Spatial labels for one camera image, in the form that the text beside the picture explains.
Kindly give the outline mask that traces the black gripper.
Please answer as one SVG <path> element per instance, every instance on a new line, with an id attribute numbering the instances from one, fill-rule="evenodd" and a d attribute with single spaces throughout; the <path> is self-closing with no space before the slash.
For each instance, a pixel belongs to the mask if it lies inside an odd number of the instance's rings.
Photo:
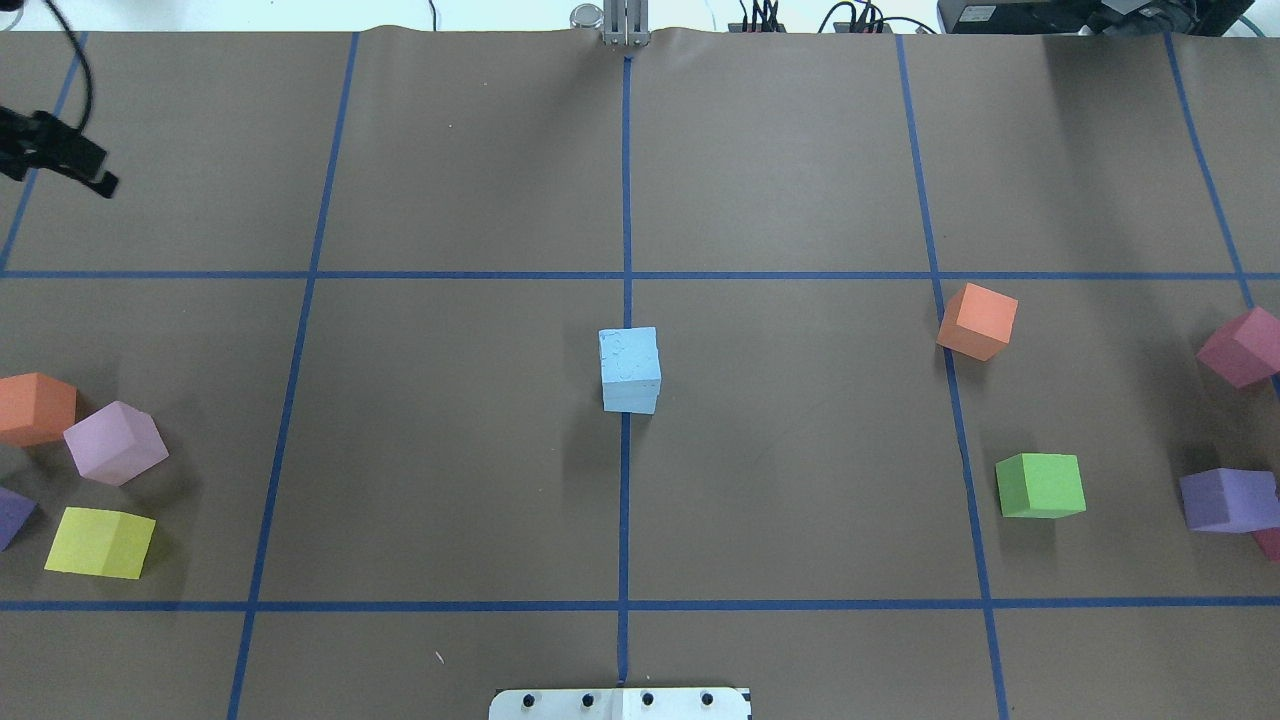
<path id="1" fill-rule="evenodd" d="M 108 151 L 47 111 L 23 115 L 1 109 L 1 173 L 22 182 L 47 169 L 111 199 L 119 178 L 106 170 Z"/>

